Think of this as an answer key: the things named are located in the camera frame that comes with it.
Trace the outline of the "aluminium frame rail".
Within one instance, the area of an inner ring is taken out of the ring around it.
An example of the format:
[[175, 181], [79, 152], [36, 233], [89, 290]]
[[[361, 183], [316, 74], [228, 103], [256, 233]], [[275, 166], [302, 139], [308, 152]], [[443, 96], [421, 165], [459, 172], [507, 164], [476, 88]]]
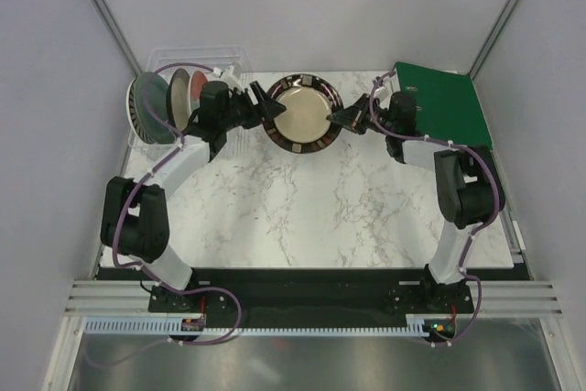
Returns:
[[[65, 312], [68, 315], [122, 316], [180, 314], [195, 310], [197, 295], [174, 294], [134, 281], [79, 281], [74, 284]], [[439, 316], [456, 311], [468, 316], [477, 310], [492, 317], [559, 315], [553, 287], [537, 281], [469, 282], [461, 293], [426, 300], [417, 282], [400, 281], [392, 287], [373, 283], [244, 283], [208, 292], [208, 314], [242, 307], [245, 311], [381, 310], [393, 316]]]

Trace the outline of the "teal green plate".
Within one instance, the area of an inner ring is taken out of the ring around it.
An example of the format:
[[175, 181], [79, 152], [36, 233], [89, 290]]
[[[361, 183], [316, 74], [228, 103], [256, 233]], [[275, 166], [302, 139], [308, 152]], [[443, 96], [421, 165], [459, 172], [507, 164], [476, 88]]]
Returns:
[[168, 83], [152, 71], [142, 73], [135, 84], [136, 115], [147, 137], [156, 144], [172, 144], [174, 134], [161, 121], [168, 121]]

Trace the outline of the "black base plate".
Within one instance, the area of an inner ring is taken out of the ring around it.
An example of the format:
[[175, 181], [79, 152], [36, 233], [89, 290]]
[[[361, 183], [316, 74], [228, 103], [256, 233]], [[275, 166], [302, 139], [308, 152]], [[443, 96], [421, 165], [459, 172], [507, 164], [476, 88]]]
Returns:
[[319, 329], [403, 327], [409, 314], [472, 312], [472, 282], [453, 297], [427, 296], [421, 268], [200, 268], [188, 297], [154, 288], [151, 313], [205, 313], [212, 328]]

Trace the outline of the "white blue striped plate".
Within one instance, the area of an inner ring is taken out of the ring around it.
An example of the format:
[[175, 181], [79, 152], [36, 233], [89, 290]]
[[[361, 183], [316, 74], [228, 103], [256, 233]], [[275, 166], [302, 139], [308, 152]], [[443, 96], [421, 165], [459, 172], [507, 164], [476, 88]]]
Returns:
[[125, 95], [125, 110], [128, 123], [132, 129], [132, 132], [136, 137], [138, 137], [143, 143], [152, 145], [154, 143], [153, 139], [147, 134], [145, 128], [143, 127], [142, 123], [140, 122], [137, 112], [136, 112], [136, 103], [135, 103], [135, 84], [136, 79], [133, 79], [130, 84], [128, 85], [126, 95]]

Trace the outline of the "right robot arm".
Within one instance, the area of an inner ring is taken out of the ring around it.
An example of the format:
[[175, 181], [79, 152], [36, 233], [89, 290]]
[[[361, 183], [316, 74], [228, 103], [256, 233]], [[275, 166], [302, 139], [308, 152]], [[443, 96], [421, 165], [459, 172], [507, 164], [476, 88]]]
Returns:
[[391, 76], [376, 78], [372, 90], [350, 106], [329, 82], [309, 74], [289, 75], [269, 89], [253, 81], [250, 88], [266, 134], [288, 152], [317, 153], [343, 130], [373, 131], [385, 136], [386, 151], [396, 162], [434, 173], [444, 224], [426, 268], [432, 281], [418, 296], [426, 310], [437, 312], [451, 303], [450, 286], [467, 278], [475, 236], [496, 219], [505, 195], [491, 149], [422, 134], [415, 96], [392, 91]]

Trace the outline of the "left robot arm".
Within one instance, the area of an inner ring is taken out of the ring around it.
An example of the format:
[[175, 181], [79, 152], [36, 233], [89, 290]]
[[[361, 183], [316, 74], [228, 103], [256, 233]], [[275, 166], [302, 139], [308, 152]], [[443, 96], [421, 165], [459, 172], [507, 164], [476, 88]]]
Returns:
[[205, 83], [185, 129], [163, 124], [177, 135], [171, 150], [140, 179], [116, 176], [106, 186], [100, 238], [114, 266], [144, 271], [169, 290], [179, 310], [197, 308], [201, 290], [190, 283], [193, 269], [169, 244], [168, 199], [221, 152], [229, 131], [272, 122], [286, 110], [256, 81], [242, 90], [224, 81]]

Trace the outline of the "red and teal floral plate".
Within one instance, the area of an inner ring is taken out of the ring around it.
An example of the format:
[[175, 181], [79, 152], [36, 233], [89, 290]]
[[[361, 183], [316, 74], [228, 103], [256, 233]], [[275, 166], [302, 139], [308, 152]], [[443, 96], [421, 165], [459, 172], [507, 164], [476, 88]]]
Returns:
[[206, 75], [202, 71], [194, 71], [189, 83], [190, 103], [197, 103], [200, 99], [202, 89], [208, 82]]

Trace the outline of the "brown rimmed cream plate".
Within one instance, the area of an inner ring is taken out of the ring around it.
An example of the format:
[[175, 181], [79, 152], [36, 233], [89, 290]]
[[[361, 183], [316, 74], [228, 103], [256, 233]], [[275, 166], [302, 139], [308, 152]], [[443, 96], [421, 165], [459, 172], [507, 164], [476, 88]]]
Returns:
[[189, 73], [179, 68], [171, 79], [167, 91], [167, 112], [169, 122], [183, 131], [190, 119]]

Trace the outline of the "dark patterned rim plate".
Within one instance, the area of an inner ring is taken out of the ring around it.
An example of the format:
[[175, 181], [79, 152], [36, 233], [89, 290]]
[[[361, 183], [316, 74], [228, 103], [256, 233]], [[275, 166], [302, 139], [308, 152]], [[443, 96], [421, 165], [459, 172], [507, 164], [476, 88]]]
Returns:
[[344, 108], [338, 91], [315, 74], [294, 73], [276, 81], [268, 97], [286, 107], [283, 114], [263, 124], [268, 137], [294, 154], [311, 154], [330, 146], [342, 128], [330, 116]]

